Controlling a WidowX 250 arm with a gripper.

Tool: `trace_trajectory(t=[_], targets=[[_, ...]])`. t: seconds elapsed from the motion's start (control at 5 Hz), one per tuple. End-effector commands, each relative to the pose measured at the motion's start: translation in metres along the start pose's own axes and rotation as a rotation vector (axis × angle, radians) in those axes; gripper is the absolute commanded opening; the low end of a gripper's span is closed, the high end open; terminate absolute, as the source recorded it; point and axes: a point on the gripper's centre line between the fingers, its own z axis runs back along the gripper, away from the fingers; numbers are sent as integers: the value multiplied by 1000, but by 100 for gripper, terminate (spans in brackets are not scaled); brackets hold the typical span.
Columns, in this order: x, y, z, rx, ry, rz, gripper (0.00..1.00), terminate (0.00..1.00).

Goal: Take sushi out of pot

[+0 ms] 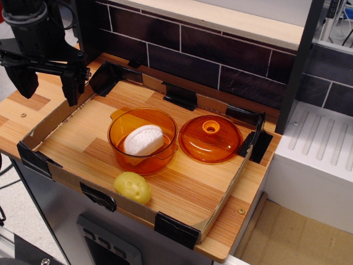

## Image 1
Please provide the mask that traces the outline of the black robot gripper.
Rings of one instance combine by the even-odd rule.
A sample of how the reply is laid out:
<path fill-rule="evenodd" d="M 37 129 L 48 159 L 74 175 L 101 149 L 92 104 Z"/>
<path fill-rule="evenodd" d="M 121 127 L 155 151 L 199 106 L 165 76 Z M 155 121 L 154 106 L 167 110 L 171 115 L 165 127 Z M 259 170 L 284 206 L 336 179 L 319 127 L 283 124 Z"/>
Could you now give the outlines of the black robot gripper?
<path fill-rule="evenodd" d="M 59 75 L 70 107 L 77 105 L 90 76 L 87 55 L 65 40 L 58 5 L 3 5 L 2 18 L 14 34 L 1 40 L 1 62 L 19 93 L 30 99 L 38 88 L 36 72 Z"/>

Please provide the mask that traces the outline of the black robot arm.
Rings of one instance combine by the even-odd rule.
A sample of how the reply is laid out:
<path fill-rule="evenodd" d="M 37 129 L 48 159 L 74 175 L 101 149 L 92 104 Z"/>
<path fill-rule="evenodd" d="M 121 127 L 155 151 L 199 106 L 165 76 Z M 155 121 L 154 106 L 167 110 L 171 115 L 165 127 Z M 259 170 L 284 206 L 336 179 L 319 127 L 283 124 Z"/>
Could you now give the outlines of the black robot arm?
<path fill-rule="evenodd" d="M 39 86 L 37 73 L 59 76 L 70 106 L 84 92 L 90 69 L 87 54 L 65 39 L 60 1 L 2 1 L 2 17 L 12 39 L 1 40 L 1 66 L 22 96 L 29 99 Z"/>

